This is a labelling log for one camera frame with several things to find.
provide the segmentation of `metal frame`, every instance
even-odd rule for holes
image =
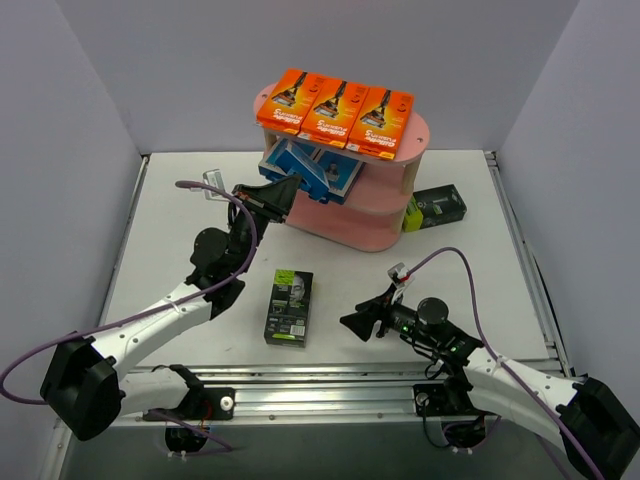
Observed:
[[[570,376],[571,369],[558,325],[535,259],[527,247],[504,191],[496,155],[494,152],[485,152],[485,158],[549,352],[549,360],[522,363],[550,375]],[[149,161],[149,156],[143,157],[100,324],[105,321],[106,306],[113,294]],[[189,368],[211,388],[229,386],[236,389],[233,425],[419,422],[420,419],[415,415],[412,387],[416,383],[427,383],[424,362]],[[141,368],[134,371],[148,370],[150,369]],[[446,418],[434,418],[430,419],[430,422],[439,424],[442,420]],[[128,416],[116,420],[113,424],[116,428],[132,425],[153,427],[157,426],[157,423],[143,422],[139,416]],[[54,480],[59,477],[70,440],[71,432],[58,421],[41,479]]]

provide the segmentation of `orange box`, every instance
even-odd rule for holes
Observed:
[[[261,127],[296,135],[326,77],[290,68],[258,111]]]
[[[343,148],[358,118],[369,87],[339,78],[327,78],[298,137]]]
[[[393,159],[409,121],[413,95],[384,87],[371,87],[358,120],[351,129],[347,149]]]

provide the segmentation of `black bracket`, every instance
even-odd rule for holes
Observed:
[[[186,428],[167,428],[164,431],[164,442],[172,452],[193,453],[202,450],[207,437]]]
[[[231,420],[233,418],[236,403],[235,389],[231,387],[207,388],[188,368],[182,365],[171,365],[169,368],[184,379],[189,387],[189,392],[178,407],[165,410],[167,415],[187,421]],[[223,408],[225,399],[227,401],[231,399],[231,404]],[[164,421],[153,413],[144,414],[142,419],[148,422]]]
[[[419,417],[478,416],[484,413],[471,405],[466,392],[452,391],[445,383],[414,385],[413,402]]]
[[[568,405],[556,407],[560,420],[576,437],[606,480],[618,480],[640,450],[640,427],[604,383],[588,378],[574,383],[577,393]],[[571,464],[586,478],[595,478],[573,443],[562,434]]]

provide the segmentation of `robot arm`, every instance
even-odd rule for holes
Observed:
[[[605,384],[552,377],[498,354],[450,322],[442,300],[426,298],[417,310],[402,305],[412,280],[404,265],[389,275],[388,290],[357,305],[343,325],[366,342],[380,321],[378,338],[394,330],[442,362],[449,373],[442,397],[454,414],[494,413],[556,445],[585,477],[621,478],[640,448],[640,428]]]
[[[230,412],[232,399],[212,398],[181,365],[150,373],[129,371],[172,338],[233,305],[244,288],[244,282],[235,277],[248,268],[249,255],[269,222],[286,219],[300,181],[294,175],[263,187],[237,185],[233,195],[245,209],[237,212],[229,205],[229,232],[207,228],[198,234],[190,259],[193,273],[146,310],[156,313],[141,312],[139,320],[95,338],[80,337],[58,345],[40,395],[79,440],[100,434],[120,415],[150,409],[202,418],[209,403]]]

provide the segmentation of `shelf tier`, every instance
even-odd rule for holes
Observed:
[[[260,107],[265,102],[269,95],[275,88],[276,84],[273,83],[268,87],[265,87],[256,97],[253,102],[253,113],[254,115],[258,113]],[[408,165],[412,162],[420,160],[422,154],[427,148],[429,144],[429,127],[424,119],[415,112],[411,112],[411,116],[409,117],[409,122],[407,123],[407,127],[404,130],[402,135],[402,140],[400,141],[400,146],[398,147],[398,151],[396,152],[396,158],[393,160],[383,160],[381,158],[372,157],[370,155],[362,155],[360,153],[355,153],[350,150],[345,150],[343,148],[335,148],[329,145],[323,145],[315,142],[311,142],[309,140],[303,140],[301,138],[296,137],[295,135],[291,135],[289,133],[280,132],[277,130],[271,130],[268,128],[264,129],[265,135],[277,135],[278,137],[288,138],[290,140],[295,140],[300,143],[307,143],[310,145],[315,145],[323,150],[327,150],[329,152],[338,153],[340,155],[344,155],[345,157],[355,158],[361,162],[371,163],[374,165],[381,166],[394,166],[394,165]]]
[[[385,168],[365,164],[343,206],[368,215],[404,212],[413,192],[413,188],[408,188],[408,193],[403,193],[405,168],[401,165]]]
[[[380,252],[400,238],[404,210],[363,215],[336,203],[323,205],[298,192],[287,225],[364,252]]]

